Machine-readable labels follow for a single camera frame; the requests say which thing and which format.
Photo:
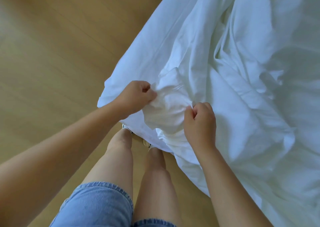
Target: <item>person's left arm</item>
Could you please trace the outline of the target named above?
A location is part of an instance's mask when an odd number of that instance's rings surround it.
[[[132,81],[113,102],[1,164],[1,226],[27,226],[109,130],[154,98],[148,82]]]

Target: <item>bedding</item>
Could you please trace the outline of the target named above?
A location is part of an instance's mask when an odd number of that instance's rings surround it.
[[[122,123],[173,153],[209,195],[181,112],[211,103],[217,148],[274,226],[320,226],[317,7],[320,0],[163,0],[98,107],[132,80],[150,82],[157,101]]]

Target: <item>fist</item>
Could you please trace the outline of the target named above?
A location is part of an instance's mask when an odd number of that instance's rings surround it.
[[[123,110],[124,119],[140,111],[157,97],[157,93],[150,89],[146,81],[131,81],[114,100],[114,103]]]
[[[209,103],[187,107],[183,125],[186,139],[196,154],[215,147],[216,118]]]

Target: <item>blue shorts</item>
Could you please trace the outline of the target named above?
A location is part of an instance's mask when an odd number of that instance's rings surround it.
[[[81,184],[63,202],[50,227],[176,227],[161,219],[143,219],[131,225],[133,206],[130,196],[112,183]]]

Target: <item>floor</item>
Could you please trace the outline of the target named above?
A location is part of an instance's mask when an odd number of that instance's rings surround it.
[[[0,162],[96,108],[104,84],[161,0],[0,0]],[[117,124],[30,226],[48,226],[103,155]],[[147,148],[135,136],[134,201]],[[166,154],[185,226],[217,226],[209,197]]]

